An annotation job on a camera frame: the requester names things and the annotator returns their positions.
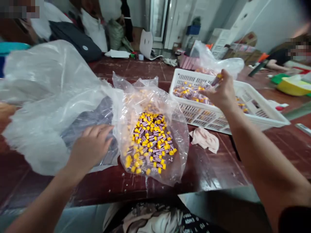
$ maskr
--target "clear plastic bag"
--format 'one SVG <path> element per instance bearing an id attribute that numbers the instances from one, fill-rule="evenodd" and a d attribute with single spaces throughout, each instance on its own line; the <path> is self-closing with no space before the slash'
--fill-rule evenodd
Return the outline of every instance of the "clear plastic bag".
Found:
<path id="1" fill-rule="evenodd" d="M 216 76 L 222 69 L 226 69 L 234 80 L 238 73 L 244 68 L 244 61 L 241 58 L 229 58 L 226 60 L 216 60 L 208 47 L 201 41 L 196 40 L 190 52 L 190 57 L 199 57 L 197 72 Z"/>
<path id="2" fill-rule="evenodd" d="M 3 132 L 8 145 L 25 156 L 32 169 L 55 175 L 67 163 L 72 144 L 90 125 L 116 125 L 122 110 L 123 91 L 100 81 L 70 43 L 58 40 L 27 51 L 12 52 L 5 67 L 10 87 L 28 81 L 20 93 L 35 93 L 41 86 L 49 95 L 25 95 Z M 110 137 L 116 136 L 116 129 Z M 120 152 L 114 140 L 105 159 L 91 172 L 117 165 Z"/>
<path id="3" fill-rule="evenodd" d="M 153 80 L 139 79 L 133 85 L 124 78 L 113 74 L 113 85 L 124 91 L 123 109 L 120 120 L 116 126 L 118 135 L 117 140 L 121 152 L 121 163 L 127 172 L 131 169 L 125 166 L 127 152 L 131 147 L 133 130 L 135 125 L 148 104 L 156 106 L 154 114 L 162 113 L 166 119 L 167 130 L 171 132 L 172 141 L 177 152 L 171 156 L 166 155 L 166 169 L 161 174 L 151 172 L 149 175 L 163 184 L 173 186 L 181 181 L 181 177 L 187 162 L 189 149 L 189 131 L 186 119 L 179 108 L 178 102 L 164 90 L 158 88 L 157 77 Z M 145 164 L 140 167 L 140 174 L 146 175 L 147 167 Z"/>

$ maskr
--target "hand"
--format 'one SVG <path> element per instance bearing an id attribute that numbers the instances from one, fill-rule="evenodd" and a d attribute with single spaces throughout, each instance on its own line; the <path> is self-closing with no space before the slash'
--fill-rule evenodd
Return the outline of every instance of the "hand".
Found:
<path id="1" fill-rule="evenodd" d="M 223 80 L 217 90 L 210 88 L 209 90 L 200 91 L 200 94 L 208 97 L 211 102 L 220 110 L 235 110 L 237 108 L 236 95 L 233 89 L 233 78 L 226 70 L 222 70 Z"/>
<path id="2" fill-rule="evenodd" d="M 106 140 L 114 126 L 96 125 L 84 130 L 72 148 L 64 170 L 75 183 L 83 177 L 107 154 L 112 138 Z"/>

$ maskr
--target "yellow bowl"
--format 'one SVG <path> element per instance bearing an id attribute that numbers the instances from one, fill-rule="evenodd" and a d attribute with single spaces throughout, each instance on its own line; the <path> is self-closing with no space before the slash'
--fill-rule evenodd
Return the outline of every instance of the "yellow bowl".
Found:
<path id="1" fill-rule="evenodd" d="M 304 81 L 300 81 L 298 82 L 298 84 L 311 86 L 311 84 L 306 83 Z M 288 82 L 287 77 L 282 78 L 282 82 L 280 82 L 277 85 L 276 89 L 286 94 L 294 95 L 294 96 L 302 96 L 302 95 L 307 95 L 311 93 L 311 89 L 305 89 L 303 87 L 296 86 L 295 84 Z"/>

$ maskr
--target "dark red table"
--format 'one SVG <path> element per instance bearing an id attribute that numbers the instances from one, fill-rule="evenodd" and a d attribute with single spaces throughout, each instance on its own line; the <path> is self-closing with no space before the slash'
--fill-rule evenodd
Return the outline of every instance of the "dark red table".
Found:
<path id="1" fill-rule="evenodd" d="M 161 61 L 114 60 L 103 58 L 90 64 L 97 76 L 111 82 L 112 71 L 127 77 L 130 82 L 138 78 L 159 77 L 159 87 L 168 91 L 174 69 Z M 310 101 L 308 97 L 291 97 L 269 87 L 267 74 L 246 77 L 246 67 L 238 80 L 251 83 L 267 99 L 290 104 L 291 108 Z M 14 107 L 0 104 L 0 132 L 9 123 Z M 300 119 L 310 125 L 310 115 Z M 76 187 L 68 206 L 93 205 L 155 196 L 169 196 L 187 192 L 234 188 L 251 184 L 243 164 L 237 159 L 230 137 L 210 131 L 219 138 L 220 147 L 215 155 L 200 146 L 190 146 L 182 182 L 169 187 L 139 175 L 126 173 L 121 166 L 88 174 Z M 295 126 L 273 128 L 265 134 L 275 143 L 294 166 L 311 179 L 311 140 Z M 34 173 L 23 156 L 9 149 L 0 136 L 0 214 L 6 209 L 21 208 L 31 203 L 48 185 L 52 177 Z"/>

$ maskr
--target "white plastic crate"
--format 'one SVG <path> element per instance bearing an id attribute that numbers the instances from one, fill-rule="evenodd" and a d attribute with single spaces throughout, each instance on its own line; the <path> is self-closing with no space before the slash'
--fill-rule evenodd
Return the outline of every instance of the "white plastic crate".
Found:
<path id="1" fill-rule="evenodd" d="M 174 88 L 184 82 L 192 85 L 202 85 L 206 81 L 211 83 L 214 78 L 214 76 L 207 74 L 175 69 L 169 94 L 179 102 L 180 109 L 188 124 L 231 134 L 227 119 L 219 108 L 183 99 L 173 94 Z M 279 128 L 290 125 L 290 122 L 275 108 L 271 107 L 268 101 L 248 83 L 234 81 L 234 90 L 236 96 L 247 106 L 250 114 L 246 114 L 246 116 L 262 131 L 272 127 Z"/>

